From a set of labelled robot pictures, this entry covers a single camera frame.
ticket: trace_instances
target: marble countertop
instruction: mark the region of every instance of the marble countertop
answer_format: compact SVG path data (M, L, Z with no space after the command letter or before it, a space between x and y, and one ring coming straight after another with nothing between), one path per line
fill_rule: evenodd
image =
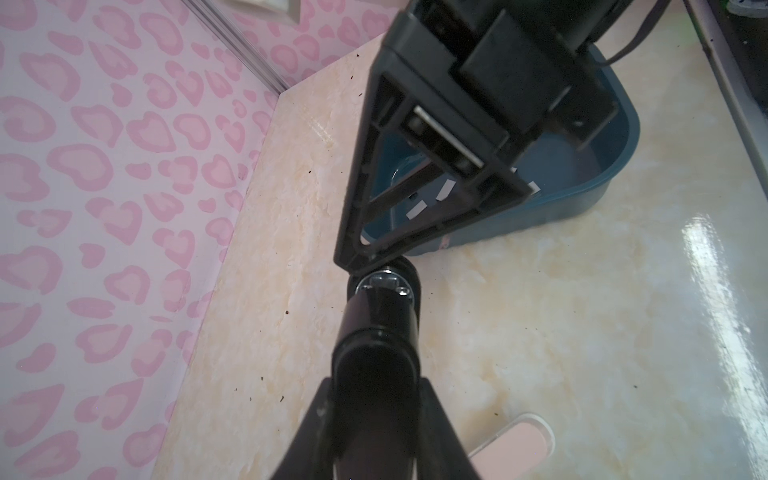
M603 37L607 57L649 7ZM280 97L154 478L268 478L329 375L378 48ZM412 258L422 373L468 451L547 419L557 451L529 478L768 478L766 197L679 0L614 70L641 137L595 207Z

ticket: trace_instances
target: blue container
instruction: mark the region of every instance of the blue container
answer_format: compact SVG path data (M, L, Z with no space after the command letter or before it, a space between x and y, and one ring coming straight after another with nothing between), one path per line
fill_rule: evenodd
M603 60L593 47L593 57ZM608 184L627 164L640 137L640 121L627 93L610 68L597 72L598 80L614 96L619 112L592 140L576 151L563 137L543 134L518 160L517 173L525 181L534 181L541 188L522 205L480 220L447 236L424 243L407 254L410 256L433 252L439 248L454 247L486 238L504 235L515 230L534 227L581 214L595 205L608 188ZM424 155L410 147L401 137L388 137L382 145L376 182L371 197L396 184L416 168ZM419 202L427 206L437 202L438 192L447 174L419 189L409 199L366 225L362 235L368 241L408 221L406 214Z

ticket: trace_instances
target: beige marble surface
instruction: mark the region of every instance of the beige marble surface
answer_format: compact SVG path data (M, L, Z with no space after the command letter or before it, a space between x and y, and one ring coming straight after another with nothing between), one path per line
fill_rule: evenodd
M329 374L377 48L280 97L154 478L268 478ZM558 447L529 478L768 478L766 198L681 2L614 70L642 133L594 208L413 259L423 372L467 450L544 416Z

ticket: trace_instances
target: pink leopard print wallpaper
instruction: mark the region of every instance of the pink leopard print wallpaper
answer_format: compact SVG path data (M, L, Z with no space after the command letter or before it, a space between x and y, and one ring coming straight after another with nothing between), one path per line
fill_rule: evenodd
M302 0L301 23L290 27L223 9L290 86L387 31L398 11L359 0Z
M275 104L179 0L0 0L0 478L149 478Z

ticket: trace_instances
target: black cable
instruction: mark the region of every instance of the black cable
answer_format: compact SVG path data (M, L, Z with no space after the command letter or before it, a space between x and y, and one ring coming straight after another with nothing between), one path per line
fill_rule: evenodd
M637 30L637 34L635 34L634 38L630 40L627 46L622 48L616 55L609 58L608 60L595 62L595 65L599 68L607 67L608 65L621 60L627 56L627 54L633 51L654 29L656 24L659 22L659 18L661 18L661 16L664 14L664 11L667 10L670 2L671 0L657 0L656 4L653 6L650 12L648 12L648 16L645 17L645 20L643 20L643 23Z

